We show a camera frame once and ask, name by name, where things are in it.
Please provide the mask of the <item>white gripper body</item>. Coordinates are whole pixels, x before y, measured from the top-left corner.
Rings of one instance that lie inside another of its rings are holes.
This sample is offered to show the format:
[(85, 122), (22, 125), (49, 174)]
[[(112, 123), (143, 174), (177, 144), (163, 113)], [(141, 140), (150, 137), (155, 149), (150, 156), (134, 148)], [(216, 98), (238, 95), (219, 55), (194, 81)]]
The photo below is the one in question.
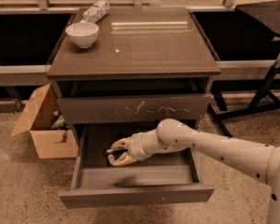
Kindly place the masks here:
[(128, 154), (138, 161), (150, 157), (143, 147), (142, 137), (143, 133), (135, 133), (128, 140)]

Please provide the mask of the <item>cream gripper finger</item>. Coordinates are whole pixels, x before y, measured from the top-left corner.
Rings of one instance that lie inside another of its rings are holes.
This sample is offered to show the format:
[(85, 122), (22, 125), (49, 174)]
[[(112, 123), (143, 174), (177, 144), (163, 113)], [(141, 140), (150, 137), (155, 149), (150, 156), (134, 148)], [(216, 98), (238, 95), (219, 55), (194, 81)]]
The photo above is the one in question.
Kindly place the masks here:
[(129, 155), (127, 152), (124, 152), (116, 161), (111, 165), (113, 166), (124, 166), (136, 162), (136, 159)]
[(127, 150), (128, 149), (128, 138), (121, 138), (111, 145), (112, 150)]

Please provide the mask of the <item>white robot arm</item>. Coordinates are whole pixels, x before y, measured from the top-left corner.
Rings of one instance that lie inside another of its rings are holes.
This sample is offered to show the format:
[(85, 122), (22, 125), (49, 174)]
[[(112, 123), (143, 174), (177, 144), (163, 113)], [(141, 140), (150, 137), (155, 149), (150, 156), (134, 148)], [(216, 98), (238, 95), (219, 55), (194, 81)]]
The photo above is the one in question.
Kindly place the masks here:
[(109, 164), (123, 166), (155, 154), (196, 149), (272, 188), (267, 224), (280, 224), (280, 147), (196, 131), (175, 119), (122, 138), (107, 150)]

